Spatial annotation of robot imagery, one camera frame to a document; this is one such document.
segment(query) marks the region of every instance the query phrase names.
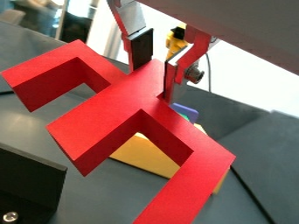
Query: metal screw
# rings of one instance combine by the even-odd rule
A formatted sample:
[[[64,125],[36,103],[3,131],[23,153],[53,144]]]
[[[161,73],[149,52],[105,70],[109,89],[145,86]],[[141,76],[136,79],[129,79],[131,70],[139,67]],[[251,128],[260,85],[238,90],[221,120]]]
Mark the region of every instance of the metal screw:
[[[19,219],[19,214],[16,212],[7,213],[4,215],[3,224],[15,224]]]
[[[184,78],[191,81],[193,84],[197,84],[201,81],[204,72],[199,70],[199,62],[195,62],[184,73]]]

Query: yellow block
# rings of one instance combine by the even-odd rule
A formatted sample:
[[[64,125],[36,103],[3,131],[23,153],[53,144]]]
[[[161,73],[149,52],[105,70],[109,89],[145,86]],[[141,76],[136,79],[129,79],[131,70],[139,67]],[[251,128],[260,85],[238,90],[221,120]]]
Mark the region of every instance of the yellow block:
[[[195,124],[195,127],[204,132],[199,124]],[[168,179],[180,169],[180,166],[140,133],[136,133],[128,139],[109,157]],[[219,191],[223,179],[219,182],[213,193]]]

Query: dark gray surface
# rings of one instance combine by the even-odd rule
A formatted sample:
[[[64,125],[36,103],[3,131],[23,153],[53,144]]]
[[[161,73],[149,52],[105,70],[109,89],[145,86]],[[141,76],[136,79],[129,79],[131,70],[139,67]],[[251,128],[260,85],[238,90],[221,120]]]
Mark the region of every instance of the dark gray surface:
[[[0,22],[0,72],[61,45],[61,41],[39,32]],[[9,90],[0,76],[0,93]]]
[[[80,176],[44,126],[81,102],[65,94],[29,113],[13,94],[0,96],[0,142],[69,167],[51,224],[132,223],[167,180],[112,159]],[[267,223],[232,173],[193,223]]]
[[[195,87],[188,86],[184,91],[185,94],[177,103],[199,111],[199,124],[215,140],[268,114],[263,109],[254,108]]]
[[[219,141],[234,168],[275,223],[299,221],[299,120],[272,113]]]

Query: silver screw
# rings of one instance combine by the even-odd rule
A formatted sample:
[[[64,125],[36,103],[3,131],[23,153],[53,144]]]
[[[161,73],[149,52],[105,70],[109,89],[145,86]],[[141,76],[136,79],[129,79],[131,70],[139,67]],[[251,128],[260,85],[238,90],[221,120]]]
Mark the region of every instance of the silver screw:
[[[16,212],[7,213],[4,215],[3,224],[15,224],[17,222],[19,214]]]

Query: red plastic piece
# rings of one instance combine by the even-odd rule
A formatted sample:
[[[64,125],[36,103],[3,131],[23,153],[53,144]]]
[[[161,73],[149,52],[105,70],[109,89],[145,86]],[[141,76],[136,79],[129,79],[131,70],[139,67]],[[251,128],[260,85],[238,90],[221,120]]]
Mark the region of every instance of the red plastic piece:
[[[191,223],[235,156],[161,99],[164,63],[152,60],[125,76],[75,41],[3,74],[29,110],[80,83],[91,86],[97,94],[48,125],[55,141],[85,176],[141,132],[181,169],[135,223]]]

